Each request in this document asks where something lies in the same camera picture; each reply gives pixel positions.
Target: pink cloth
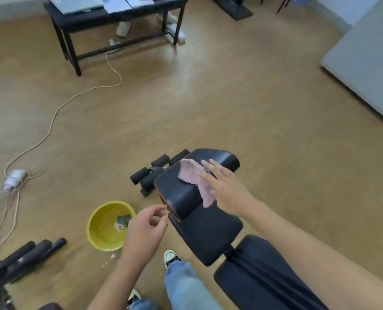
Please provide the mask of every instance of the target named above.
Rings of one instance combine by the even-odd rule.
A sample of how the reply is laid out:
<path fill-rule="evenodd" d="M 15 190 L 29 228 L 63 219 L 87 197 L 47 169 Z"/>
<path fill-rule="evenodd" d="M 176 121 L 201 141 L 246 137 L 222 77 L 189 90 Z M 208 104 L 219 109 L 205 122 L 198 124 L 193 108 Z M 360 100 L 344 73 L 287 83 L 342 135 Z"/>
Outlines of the pink cloth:
<path fill-rule="evenodd" d="M 199 172 L 206 172 L 206 169 L 193 159 L 180 160 L 178 178 L 186 183 L 196 185 L 203 199 L 203 207 L 208 208 L 215 202 L 216 198 L 210 193 L 213 187 L 198 175 Z"/>

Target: forearm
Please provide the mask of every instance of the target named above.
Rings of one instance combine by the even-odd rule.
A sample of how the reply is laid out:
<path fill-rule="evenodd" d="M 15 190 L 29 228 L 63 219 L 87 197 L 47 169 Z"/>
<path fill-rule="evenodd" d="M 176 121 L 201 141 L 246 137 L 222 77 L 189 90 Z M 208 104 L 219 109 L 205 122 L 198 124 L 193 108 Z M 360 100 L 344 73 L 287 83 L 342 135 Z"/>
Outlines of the forearm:
<path fill-rule="evenodd" d="M 244 218 L 285 258 L 329 309 L 383 309 L 383 281 L 273 212 L 264 203 Z"/>
<path fill-rule="evenodd" d="M 143 268 L 134 257 L 124 254 L 123 251 L 87 310 L 125 310 L 128 297 Z"/>

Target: light blue denim pant leg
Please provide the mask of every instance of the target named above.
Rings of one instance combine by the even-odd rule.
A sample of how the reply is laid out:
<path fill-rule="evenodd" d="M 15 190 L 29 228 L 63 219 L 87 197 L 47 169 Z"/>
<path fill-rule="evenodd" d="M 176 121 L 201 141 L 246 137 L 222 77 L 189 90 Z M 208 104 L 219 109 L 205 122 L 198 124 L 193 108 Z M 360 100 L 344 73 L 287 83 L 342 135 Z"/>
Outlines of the light blue denim pant leg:
<path fill-rule="evenodd" d="M 222 310 L 215 298 L 197 277 L 190 263 L 174 261 L 164 278 L 173 310 Z M 147 299 L 134 302 L 130 310 L 157 310 Z"/>

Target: tabletop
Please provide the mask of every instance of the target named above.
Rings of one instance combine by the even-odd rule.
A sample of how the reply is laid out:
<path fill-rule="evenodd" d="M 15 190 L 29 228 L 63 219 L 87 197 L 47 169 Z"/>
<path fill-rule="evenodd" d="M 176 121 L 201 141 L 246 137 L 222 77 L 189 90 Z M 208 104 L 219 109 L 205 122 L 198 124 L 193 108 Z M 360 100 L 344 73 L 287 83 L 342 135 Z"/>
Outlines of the tabletop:
<path fill-rule="evenodd" d="M 131 20 L 136 17 L 151 15 L 159 12 L 178 9 L 187 3 L 187 0 L 153 0 L 154 4 L 129 9 L 123 12 L 108 14 L 104 8 L 95 9 L 89 12 L 63 15 L 54 4 L 45 2 L 44 8 L 52 20 L 62 30 L 75 32 L 88 28 L 108 24 L 112 21 Z"/>

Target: hand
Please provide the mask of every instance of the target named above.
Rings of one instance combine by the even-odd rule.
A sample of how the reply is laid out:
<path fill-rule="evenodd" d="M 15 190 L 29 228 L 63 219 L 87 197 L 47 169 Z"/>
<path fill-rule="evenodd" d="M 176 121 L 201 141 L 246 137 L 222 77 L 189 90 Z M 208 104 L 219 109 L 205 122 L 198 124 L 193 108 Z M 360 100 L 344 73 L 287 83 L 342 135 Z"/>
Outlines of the hand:
<path fill-rule="evenodd" d="M 246 187 L 236 178 L 235 174 L 210 159 L 210 163 L 201 160 L 201 164 L 209 169 L 215 177 L 209 173 L 200 173 L 199 176 L 205 179 L 214 188 L 217 206 L 223 211 L 237 216 L 245 216 L 249 213 L 248 208 L 256 206 L 256 200 Z"/>
<path fill-rule="evenodd" d="M 165 205 L 152 205 L 140 211 L 128 223 L 122 255 L 144 268 L 151 260 L 167 229 Z"/>

